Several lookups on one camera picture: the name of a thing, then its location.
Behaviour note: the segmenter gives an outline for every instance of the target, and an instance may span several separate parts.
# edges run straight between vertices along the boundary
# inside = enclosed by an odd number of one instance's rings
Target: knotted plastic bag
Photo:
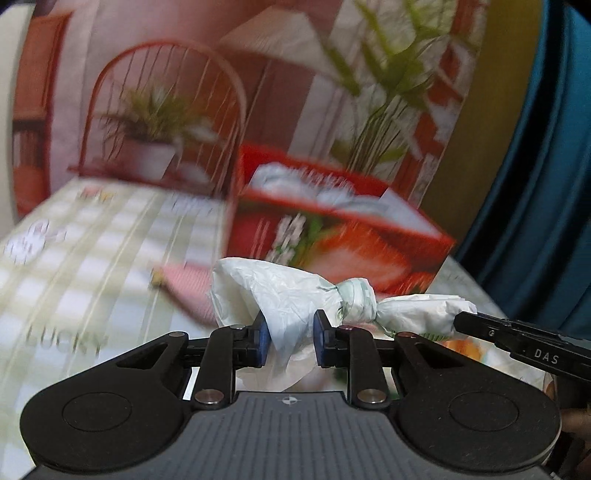
[[[262,260],[223,258],[213,267],[211,298],[220,326],[251,325],[259,310],[267,320],[271,348],[263,368],[242,368],[249,390],[283,391],[316,366],[313,320],[323,309],[332,326],[378,322],[402,330],[453,336],[453,319],[476,307],[458,296],[419,294],[377,302],[364,278],[333,285],[319,275]]]

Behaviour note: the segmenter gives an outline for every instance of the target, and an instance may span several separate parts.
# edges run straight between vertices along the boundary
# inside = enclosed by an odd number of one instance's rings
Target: teal curtain
[[[510,318],[591,338],[590,177],[591,25],[547,0],[514,137],[456,254]]]

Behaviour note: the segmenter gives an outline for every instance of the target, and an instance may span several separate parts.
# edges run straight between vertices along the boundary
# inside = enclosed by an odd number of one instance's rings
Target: checkered tablecloth
[[[224,206],[72,180],[0,244],[0,479],[33,467],[18,419],[41,389],[172,330],[210,329],[149,286],[154,265],[211,264]]]

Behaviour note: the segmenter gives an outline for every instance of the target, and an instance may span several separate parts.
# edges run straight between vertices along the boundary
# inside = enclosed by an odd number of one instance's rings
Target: printed backdrop
[[[378,176],[419,205],[467,95],[487,10],[488,0],[42,2],[17,81],[20,211],[29,212],[74,175],[68,167],[79,164],[99,75],[144,42],[152,45],[150,55],[160,56],[137,55],[131,68],[137,85],[158,92],[182,66],[187,73],[175,87],[197,86],[191,98],[198,105],[217,105],[207,115],[221,137],[213,142],[219,148],[206,146],[204,155],[199,145],[199,154],[186,148],[174,161],[169,156],[156,181],[210,182],[201,191],[219,193],[245,139]],[[163,39],[212,48],[232,71],[223,67],[216,76],[217,60],[208,55],[193,61],[175,50],[170,56]],[[125,72],[111,73],[105,81],[121,89]],[[113,98],[109,112],[122,113],[125,97],[116,91]],[[224,124],[229,110],[233,123]],[[92,113],[96,119],[105,109]],[[111,132],[91,126],[88,143],[100,152]],[[90,160],[105,160],[91,153]],[[123,153],[118,161],[143,178]],[[107,173],[121,177],[120,170]]]

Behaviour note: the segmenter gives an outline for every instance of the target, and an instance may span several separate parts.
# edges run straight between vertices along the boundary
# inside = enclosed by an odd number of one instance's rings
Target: yellow wall
[[[472,86],[421,208],[462,241],[507,152],[525,98],[541,0],[492,0]]]

